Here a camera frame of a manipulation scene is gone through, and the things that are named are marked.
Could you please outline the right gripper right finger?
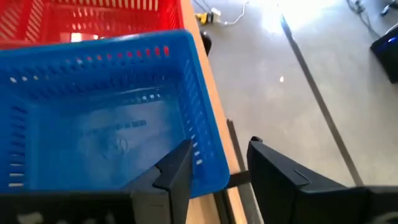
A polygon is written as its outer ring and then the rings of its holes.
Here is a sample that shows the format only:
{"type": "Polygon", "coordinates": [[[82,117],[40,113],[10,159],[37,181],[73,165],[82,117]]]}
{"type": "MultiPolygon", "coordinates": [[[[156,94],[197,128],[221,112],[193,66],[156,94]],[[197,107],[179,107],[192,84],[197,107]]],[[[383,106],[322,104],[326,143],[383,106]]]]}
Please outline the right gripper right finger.
{"type": "Polygon", "coordinates": [[[251,185],[265,224],[363,224],[367,191],[345,187],[252,137],[251,185]]]}

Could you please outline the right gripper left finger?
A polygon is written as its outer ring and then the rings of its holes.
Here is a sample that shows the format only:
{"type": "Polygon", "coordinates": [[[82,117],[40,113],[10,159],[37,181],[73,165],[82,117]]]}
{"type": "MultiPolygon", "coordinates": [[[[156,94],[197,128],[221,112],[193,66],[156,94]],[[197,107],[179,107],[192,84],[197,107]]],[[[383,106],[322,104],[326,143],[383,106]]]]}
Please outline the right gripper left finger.
{"type": "Polygon", "coordinates": [[[185,224],[193,177],[193,141],[185,139],[130,182],[135,224],[185,224]]]}

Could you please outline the blue plastic basket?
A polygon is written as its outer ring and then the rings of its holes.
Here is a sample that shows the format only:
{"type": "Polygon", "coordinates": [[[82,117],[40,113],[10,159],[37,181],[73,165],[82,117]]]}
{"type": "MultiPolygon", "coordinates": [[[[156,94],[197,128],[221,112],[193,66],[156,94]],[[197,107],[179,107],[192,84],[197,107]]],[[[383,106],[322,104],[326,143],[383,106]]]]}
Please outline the blue plastic basket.
{"type": "Polygon", "coordinates": [[[191,195],[229,168],[185,29],[0,50],[0,192],[114,190],[183,140],[191,195]]]}

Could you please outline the red plastic basket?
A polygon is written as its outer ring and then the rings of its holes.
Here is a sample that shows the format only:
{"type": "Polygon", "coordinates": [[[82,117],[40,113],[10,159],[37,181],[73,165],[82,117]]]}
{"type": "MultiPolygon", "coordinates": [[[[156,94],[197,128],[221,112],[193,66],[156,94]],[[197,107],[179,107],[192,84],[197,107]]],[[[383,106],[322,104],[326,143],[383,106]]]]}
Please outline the red plastic basket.
{"type": "Polygon", "coordinates": [[[0,50],[181,28],[180,0],[0,0],[0,50]]]}

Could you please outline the black round table foot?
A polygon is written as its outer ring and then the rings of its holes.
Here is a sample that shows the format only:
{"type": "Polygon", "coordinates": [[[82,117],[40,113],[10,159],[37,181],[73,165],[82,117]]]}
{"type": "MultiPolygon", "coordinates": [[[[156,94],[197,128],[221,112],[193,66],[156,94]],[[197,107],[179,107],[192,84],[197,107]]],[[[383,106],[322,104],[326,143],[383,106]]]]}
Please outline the black round table foot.
{"type": "Polygon", "coordinates": [[[207,32],[201,31],[200,35],[205,48],[206,55],[209,55],[212,46],[212,40],[210,36],[207,34],[207,32]]]}

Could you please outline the yellow power adapter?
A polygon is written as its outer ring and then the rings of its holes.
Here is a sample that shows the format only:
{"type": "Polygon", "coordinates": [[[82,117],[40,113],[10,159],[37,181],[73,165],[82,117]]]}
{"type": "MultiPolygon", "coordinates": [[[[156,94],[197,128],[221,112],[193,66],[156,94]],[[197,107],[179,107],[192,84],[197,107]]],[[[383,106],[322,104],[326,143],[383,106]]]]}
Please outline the yellow power adapter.
{"type": "Polygon", "coordinates": [[[204,26],[208,23],[208,13],[207,12],[203,12],[203,13],[196,13],[195,14],[196,19],[198,20],[198,22],[204,26]]]}

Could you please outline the black floor device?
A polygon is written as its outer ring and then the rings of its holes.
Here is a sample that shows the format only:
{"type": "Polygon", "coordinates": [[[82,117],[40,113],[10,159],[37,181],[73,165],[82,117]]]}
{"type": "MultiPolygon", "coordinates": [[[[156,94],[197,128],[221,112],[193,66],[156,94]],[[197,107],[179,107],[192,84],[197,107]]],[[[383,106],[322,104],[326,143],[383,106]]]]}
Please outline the black floor device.
{"type": "Polygon", "coordinates": [[[398,26],[374,41],[370,47],[391,83],[398,83],[398,26]]]}

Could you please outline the black aluminium rig frame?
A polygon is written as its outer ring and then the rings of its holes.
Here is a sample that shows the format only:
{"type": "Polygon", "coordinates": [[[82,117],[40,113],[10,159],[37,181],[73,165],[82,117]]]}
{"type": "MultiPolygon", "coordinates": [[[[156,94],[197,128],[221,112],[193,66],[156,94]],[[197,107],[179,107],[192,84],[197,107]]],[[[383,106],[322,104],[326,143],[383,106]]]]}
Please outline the black aluminium rig frame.
{"type": "Polygon", "coordinates": [[[238,189],[246,221],[248,224],[264,224],[250,183],[249,172],[244,163],[234,123],[231,119],[227,119],[226,124],[239,166],[239,171],[232,174],[233,185],[238,189]]]}

